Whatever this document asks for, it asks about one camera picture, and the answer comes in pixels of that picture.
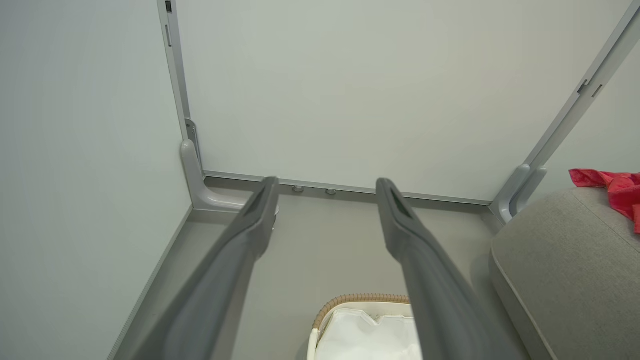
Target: gray corner bracket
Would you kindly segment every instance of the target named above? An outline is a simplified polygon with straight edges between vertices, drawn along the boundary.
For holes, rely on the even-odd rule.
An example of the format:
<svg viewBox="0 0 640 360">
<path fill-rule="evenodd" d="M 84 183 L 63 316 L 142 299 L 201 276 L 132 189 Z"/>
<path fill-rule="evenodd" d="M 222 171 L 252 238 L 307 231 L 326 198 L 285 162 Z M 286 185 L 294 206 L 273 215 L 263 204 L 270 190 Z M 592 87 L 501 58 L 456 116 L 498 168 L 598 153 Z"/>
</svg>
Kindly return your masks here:
<svg viewBox="0 0 640 360">
<path fill-rule="evenodd" d="M 196 147 L 191 140 L 184 140 L 180 146 L 182 165 L 191 193 L 194 210 L 237 213 L 246 204 L 247 199 L 218 194 L 211 191 L 202 180 L 202 168 L 198 162 Z"/>
<path fill-rule="evenodd" d="M 524 182 L 527 180 L 527 176 L 531 171 L 531 167 L 527 164 L 522 164 L 516 168 L 513 175 L 507 180 L 507 183 L 502 187 L 502 190 L 495 197 L 489 209 L 500 220 L 502 225 L 506 225 L 513 216 L 511 215 L 511 199 L 518 193 Z"/>
<path fill-rule="evenodd" d="M 544 167 L 531 171 L 528 164 L 522 164 L 516 168 L 494 202 L 489 206 L 502 225 L 506 225 L 527 206 L 529 198 L 546 174 L 547 168 Z"/>
</svg>

